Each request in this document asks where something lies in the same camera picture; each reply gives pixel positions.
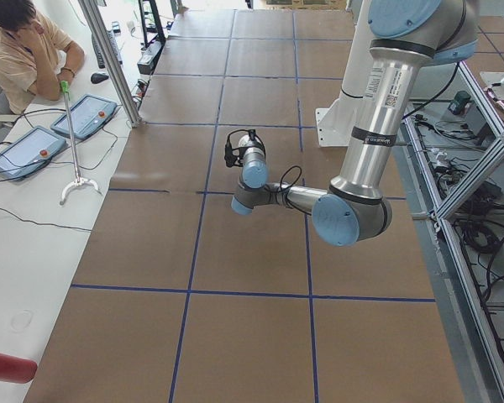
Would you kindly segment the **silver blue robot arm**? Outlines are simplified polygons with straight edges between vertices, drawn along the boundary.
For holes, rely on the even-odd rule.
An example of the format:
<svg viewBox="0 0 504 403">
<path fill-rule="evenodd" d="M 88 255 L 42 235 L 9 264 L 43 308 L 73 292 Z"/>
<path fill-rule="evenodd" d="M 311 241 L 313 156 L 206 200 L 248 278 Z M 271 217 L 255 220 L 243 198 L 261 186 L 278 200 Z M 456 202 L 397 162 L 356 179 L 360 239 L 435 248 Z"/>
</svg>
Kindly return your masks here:
<svg viewBox="0 0 504 403">
<path fill-rule="evenodd" d="M 417 74 L 426 65 L 474 54 L 479 11 L 477 1 L 371 2 L 362 16 L 372 33 L 373 63 L 340 173 L 326 190 L 270 183 L 265 147 L 249 132 L 239 140 L 237 154 L 225 147 L 226 164 L 242 169 L 232 209 L 241 215 L 270 204 L 297 209 L 311 215 L 316 233 L 334 246 L 383 233 L 391 206 L 380 181 Z"/>
</svg>

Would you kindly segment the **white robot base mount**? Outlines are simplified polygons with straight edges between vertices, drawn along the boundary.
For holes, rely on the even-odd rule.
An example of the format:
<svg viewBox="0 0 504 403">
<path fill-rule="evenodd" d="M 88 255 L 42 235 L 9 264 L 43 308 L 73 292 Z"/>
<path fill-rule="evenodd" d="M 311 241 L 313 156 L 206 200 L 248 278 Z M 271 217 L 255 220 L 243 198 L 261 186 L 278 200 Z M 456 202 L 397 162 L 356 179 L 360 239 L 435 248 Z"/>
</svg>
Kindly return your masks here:
<svg viewBox="0 0 504 403">
<path fill-rule="evenodd" d="M 348 146 L 358 111 L 363 106 L 365 85 L 373 64 L 369 51 L 374 38 L 368 23 L 370 5 L 370 0 L 362 2 L 339 97 L 329 108 L 316 109 L 320 147 Z"/>
</svg>

